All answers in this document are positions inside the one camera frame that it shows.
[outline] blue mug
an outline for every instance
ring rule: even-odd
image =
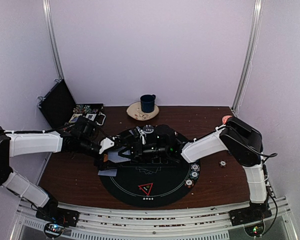
[[[156,95],[143,95],[140,97],[141,110],[144,113],[152,113],[155,110]]]

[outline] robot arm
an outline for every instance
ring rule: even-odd
[[[229,151],[242,165],[249,185],[250,201],[263,204],[267,200],[265,166],[263,156],[258,154],[262,151],[262,136],[238,118],[231,117],[211,134],[188,142],[181,155],[188,163],[193,163],[223,150]]]
[[[38,208],[37,217],[45,220],[57,220],[60,216],[69,216],[68,226],[75,226],[74,218],[79,214],[67,210],[66,213],[58,208],[58,201],[41,187],[31,183],[12,167],[9,160],[12,157],[34,153],[79,152],[95,157],[99,154],[100,146],[89,140],[94,128],[84,117],[78,119],[70,131],[30,131],[20,133],[4,131],[0,127],[0,186],[21,198],[30,201]]]
[[[250,207],[229,212],[233,226],[259,221],[270,217],[268,205],[268,173],[264,157],[275,157],[273,153],[264,155],[261,133],[236,117],[231,117],[215,131],[188,142],[181,155],[189,162],[228,150],[242,165],[250,191]]]

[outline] black round mat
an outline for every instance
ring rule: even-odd
[[[181,142],[187,140],[181,134],[177,138]],[[100,180],[116,199],[135,207],[155,208],[183,198],[196,184],[199,175],[199,161],[189,164],[182,159],[182,164],[175,166],[166,159],[156,159],[148,164],[124,162],[115,177],[100,176]]]

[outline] brown tabletop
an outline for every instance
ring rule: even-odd
[[[161,106],[154,119],[140,122],[126,114],[127,107],[105,107],[103,127],[109,135],[144,124],[167,124],[189,139],[199,138],[222,124],[231,115],[228,107]],[[226,167],[219,162],[225,161]],[[249,188],[243,168],[226,151],[200,160],[198,182],[187,196],[168,206],[152,209],[186,209],[240,203],[249,200]],[[99,208],[141,209],[127,205],[110,195],[102,185],[93,158],[83,154],[54,153],[40,184],[59,202]]]

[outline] small object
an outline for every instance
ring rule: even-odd
[[[244,231],[250,237],[260,237],[265,231],[265,223],[262,221],[254,225],[244,226]]]
[[[64,232],[65,227],[58,225],[53,222],[47,223],[44,228],[43,232],[44,234],[51,239],[56,239],[61,236],[61,234]]]
[[[145,134],[152,134],[154,131],[155,131],[155,128],[154,128],[154,126],[152,126],[152,125],[145,125],[145,126],[143,127],[143,132],[144,132]]]
[[[226,115],[222,118],[222,124],[226,124],[226,122],[228,121],[229,118],[232,118],[233,116],[231,115]]]
[[[77,114],[77,113],[73,114],[71,119],[69,120],[69,123],[75,123],[81,115],[82,114]]]
[[[86,113],[86,114],[92,113],[90,105],[84,105],[83,109],[84,109],[84,113]]]
[[[99,170],[98,176],[115,177],[117,176],[117,171],[118,169]]]
[[[131,161],[130,158],[119,156],[119,151],[123,150],[125,147],[121,147],[119,149],[109,149],[107,158],[113,163],[123,163]],[[130,155],[130,150],[122,152],[123,154]]]
[[[145,113],[141,109],[141,102],[137,101],[128,107],[128,109],[126,110],[126,113],[135,120],[147,121],[147,120],[153,119],[155,116],[158,115],[159,107],[157,105],[154,105],[153,112]]]
[[[143,95],[140,97],[141,110],[144,113],[152,113],[155,110],[156,95]]]
[[[191,169],[196,172],[200,172],[200,166],[196,163],[191,165]]]
[[[97,116],[97,114],[88,113],[85,117],[91,121],[94,121],[96,116]]]
[[[199,173],[197,171],[192,171],[190,173],[190,178],[193,179],[193,180],[196,180],[199,178]]]
[[[225,161],[220,161],[219,162],[219,166],[224,168],[227,165],[227,163]]]
[[[185,186],[187,188],[192,188],[195,185],[194,181],[192,181],[191,179],[187,179],[185,180]]]
[[[39,101],[44,101],[46,98],[44,96],[38,96],[37,98]]]

